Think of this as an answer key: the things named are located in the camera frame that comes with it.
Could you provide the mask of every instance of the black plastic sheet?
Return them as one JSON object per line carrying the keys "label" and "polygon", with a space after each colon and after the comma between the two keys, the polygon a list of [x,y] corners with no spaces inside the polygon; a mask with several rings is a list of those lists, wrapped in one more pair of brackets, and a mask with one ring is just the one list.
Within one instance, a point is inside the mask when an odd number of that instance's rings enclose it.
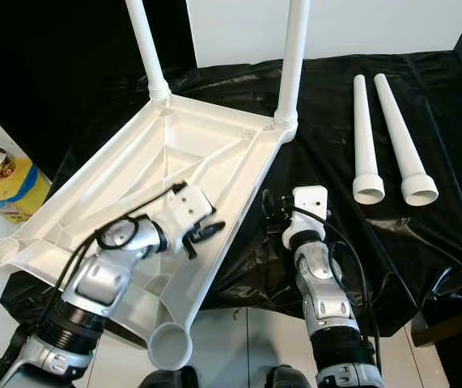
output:
{"label": "black plastic sheet", "polygon": [[[217,66],[169,80],[178,95],[272,116],[282,63]],[[439,189],[425,207],[403,201],[394,152],[373,77],[389,84],[423,164]],[[354,202],[353,77],[364,74],[379,174],[385,199]],[[147,100],[146,79],[120,78],[107,89],[110,101],[76,137],[53,182],[56,191]],[[348,56],[305,61],[299,92],[299,129],[285,144],[263,188],[289,194],[294,187],[328,189],[329,220],[354,243],[374,298],[382,335],[391,335],[426,300],[462,293],[462,63],[454,53]],[[328,233],[332,242],[336,236]],[[358,273],[341,257],[355,290]],[[21,281],[10,281],[2,302],[16,317]],[[290,252],[280,238],[265,238],[261,196],[256,196],[202,308],[255,306],[302,317]]]}

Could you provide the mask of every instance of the white tile floor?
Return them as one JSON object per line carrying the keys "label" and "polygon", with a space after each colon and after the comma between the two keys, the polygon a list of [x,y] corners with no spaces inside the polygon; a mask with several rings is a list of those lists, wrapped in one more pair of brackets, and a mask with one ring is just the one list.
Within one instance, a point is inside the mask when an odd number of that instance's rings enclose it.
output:
{"label": "white tile floor", "polygon": [[[0,295],[8,275],[0,272]],[[16,323],[0,306],[0,356]],[[316,367],[301,319],[265,310],[202,311],[192,328],[193,357],[202,388],[262,388],[273,366],[289,364],[316,386]],[[407,328],[382,339],[387,388],[448,387],[434,347],[415,348]],[[134,388],[155,370],[146,351],[103,335],[78,388]]]}

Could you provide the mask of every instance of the white plastic tube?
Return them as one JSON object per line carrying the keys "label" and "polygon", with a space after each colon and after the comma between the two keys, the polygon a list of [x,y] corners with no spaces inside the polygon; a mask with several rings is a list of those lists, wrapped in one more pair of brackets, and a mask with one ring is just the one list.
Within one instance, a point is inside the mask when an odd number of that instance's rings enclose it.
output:
{"label": "white plastic tube", "polygon": [[273,115],[273,122],[280,129],[297,128],[297,97],[309,12],[310,0],[290,0],[278,109]]}
{"label": "white plastic tube", "polygon": [[142,63],[148,77],[150,99],[166,99],[170,96],[171,92],[164,79],[163,71],[160,68],[159,57],[155,50],[142,0],[126,0],[126,7],[128,8],[135,39],[137,40]]}
{"label": "white plastic tube", "polygon": [[353,198],[359,204],[373,205],[385,197],[384,182],[378,175],[375,144],[371,131],[366,79],[357,75],[353,80],[354,92],[354,162],[356,177]]}
{"label": "white plastic tube", "polygon": [[400,109],[384,74],[375,76],[376,90],[384,111],[392,148],[398,161],[401,178],[401,192],[408,205],[423,206],[434,202],[439,193],[434,180],[428,176],[410,137]]}

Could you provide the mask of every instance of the black cloth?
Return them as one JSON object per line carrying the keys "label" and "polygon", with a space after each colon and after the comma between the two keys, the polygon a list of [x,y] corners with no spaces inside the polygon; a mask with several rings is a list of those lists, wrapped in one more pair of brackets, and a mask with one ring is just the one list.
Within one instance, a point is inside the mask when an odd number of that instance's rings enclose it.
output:
{"label": "black cloth", "polygon": [[[281,61],[192,70],[170,79],[173,93],[272,116],[278,102]],[[422,157],[439,189],[431,205],[410,207],[373,77],[383,72]],[[385,199],[354,202],[353,77],[364,74],[379,174]],[[109,103],[76,137],[52,192],[63,185],[147,100],[146,79],[120,78],[107,89]],[[366,270],[382,335],[403,326],[425,300],[462,293],[462,62],[451,52],[369,55],[308,60],[298,102],[299,129],[283,145],[263,188],[289,194],[294,187],[328,189],[329,218],[354,243]],[[295,269],[280,238],[265,239],[260,196],[246,218],[207,293],[202,308],[256,306],[302,317]],[[332,242],[337,236],[328,232]],[[352,290],[358,272],[339,256]],[[3,303],[16,317],[21,282],[8,283]],[[10,291],[18,296],[10,298]]]}

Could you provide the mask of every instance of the black backdrop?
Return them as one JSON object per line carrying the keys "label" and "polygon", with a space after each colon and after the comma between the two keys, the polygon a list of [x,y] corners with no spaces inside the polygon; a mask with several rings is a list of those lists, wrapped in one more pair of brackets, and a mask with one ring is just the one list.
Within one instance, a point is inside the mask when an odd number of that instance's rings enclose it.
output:
{"label": "black backdrop", "polygon": [[[195,67],[185,0],[145,8],[165,74]],[[118,74],[144,74],[122,0],[0,0],[0,124],[50,178]]]}

